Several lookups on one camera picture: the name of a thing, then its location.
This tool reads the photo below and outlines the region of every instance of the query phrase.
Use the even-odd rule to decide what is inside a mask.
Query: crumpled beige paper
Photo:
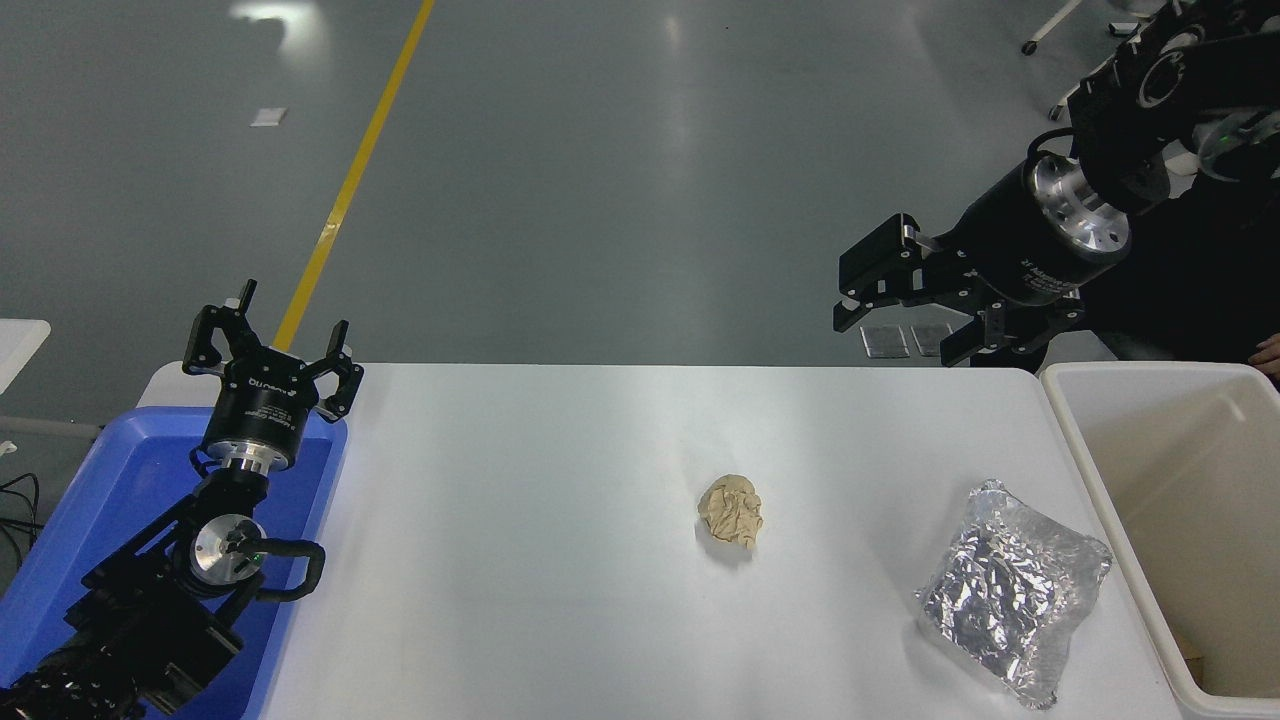
[[[755,547],[755,533],[764,524],[760,496],[755,495],[751,480],[742,475],[724,475],[716,480],[698,503],[698,515],[707,521],[707,529],[716,539],[736,542],[748,550]]]

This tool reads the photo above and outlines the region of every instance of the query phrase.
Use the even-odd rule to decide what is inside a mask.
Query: beige bin
[[[1187,716],[1280,719],[1271,382],[1208,363],[1053,365],[1041,380]],[[1203,689],[1184,655],[1202,656]]]

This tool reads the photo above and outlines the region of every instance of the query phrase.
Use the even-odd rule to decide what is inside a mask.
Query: epoxy floor
[[[438,0],[292,350],[346,318],[364,361],[867,364],[838,255],[950,228],[1053,127],[1119,19],[1020,55],[1057,6]],[[417,9],[6,3],[0,316],[52,334],[0,414],[108,421],[247,277],[269,340]],[[83,443],[15,439],[0,477],[56,501]]]

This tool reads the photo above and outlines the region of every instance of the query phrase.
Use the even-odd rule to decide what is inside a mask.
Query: black cable
[[[18,491],[8,489],[20,483],[22,480],[31,480],[31,487],[32,487],[31,498],[28,498],[26,495],[22,495]],[[37,478],[35,473],[23,473],[17,478],[9,480],[8,483],[4,483],[3,486],[0,486],[0,493],[13,495],[22,498],[22,501],[27,503],[27,510],[31,511],[31,525],[36,524],[36,521],[38,520],[37,515],[40,511],[40,478]],[[26,533],[27,533],[27,550],[29,551],[31,548],[36,547],[36,530],[33,528],[27,528]]]
[[[35,523],[36,521],[36,518],[35,518],[36,509],[40,507],[40,478],[37,478],[35,473],[23,473],[20,475],[18,475],[17,478],[9,480],[8,483],[0,486],[0,489],[8,489],[8,488],[10,488],[10,487],[13,487],[13,486],[15,486],[18,483],[20,483],[22,480],[27,480],[27,479],[31,480],[31,487],[35,488],[33,492],[32,492],[32,496],[35,497],[35,500],[32,500],[33,509],[31,511],[31,514],[32,514],[31,521]]]
[[[0,493],[3,493],[3,495],[12,495],[14,497],[20,498],[23,502],[27,503],[27,510],[31,512],[31,523],[22,523],[22,520],[10,520],[8,518],[0,518],[0,523],[4,523],[4,524],[22,523],[23,525],[35,525],[36,524],[36,506],[32,505],[31,500],[27,496],[22,495],[20,492],[14,492],[12,489],[0,489]],[[35,533],[35,530],[32,528],[22,528],[20,532],[23,532],[23,533],[27,534],[27,550],[31,550],[31,548],[36,547],[36,533]]]
[[[18,475],[17,478],[9,480],[8,483],[0,486],[0,489],[5,489],[9,486],[15,486],[15,484],[20,483],[22,480],[26,480],[27,478],[31,478],[32,480],[35,480],[36,479],[36,474],[35,473],[23,473],[20,475]]]
[[[4,529],[4,527],[0,527],[0,533],[4,533],[5,539],[8,539],[9,544],[13,546],[13,556],[14,560],[18,561],[17,566],[22,568],[22,548],[18,547],[18,541],[13,539],[13,536],[10,536],[9,530]]]
[[[198,452],[200,452],[198,445],[196,447],[192,447],[191,452],[187,454],[187,460],[191,461],[191,466],[195,468],[197,475],[200,475],[201,478],[207,478],[209,469],[212,468],[214,465],[218,465],[219,461],[206,460],[201,462]]]
[[[0,523],[5,525],[13,525],[15,528],[31,528],[33,530],[44,530],[45,525],[42,523],[28,523],[26,520],[14,520],[12,518],[0,518]]]
[[[1053,128],[1048,132],[1042,132],[1036,136],[1036,140],[1027,146],[1027,156],[1034,158],[1036,152],[1039,151],[1039,146],[1053,140],[1055,137],[1066,137],[1069,135],[1075,135],[1075,128]]]
[[[27,512],[31,512],[31,521],[32,523],[36,521],[36,505],[31,501],[29,497],[22,495],[20,492],[14,492],[12,489],[0,489],[0,495],[12,495],[14,497],[22,498],[22,501],[27,505]]]
[[[27,536],[27,552],[36,548],[36,530],[28,528],[29,523],[23,523],[22,525],[15,525],[13,520],[0,520],[0,528],[9,528],[10,530],[17,530]]]

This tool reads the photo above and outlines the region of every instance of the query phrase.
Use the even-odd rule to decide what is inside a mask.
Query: foil package
[[[1000,480],[969,493],[964,523],[929,584],[916,592],[925,635],[975,661],[1048,710],[1071,633],[1093,610],[1111,551],[1032,510]]]

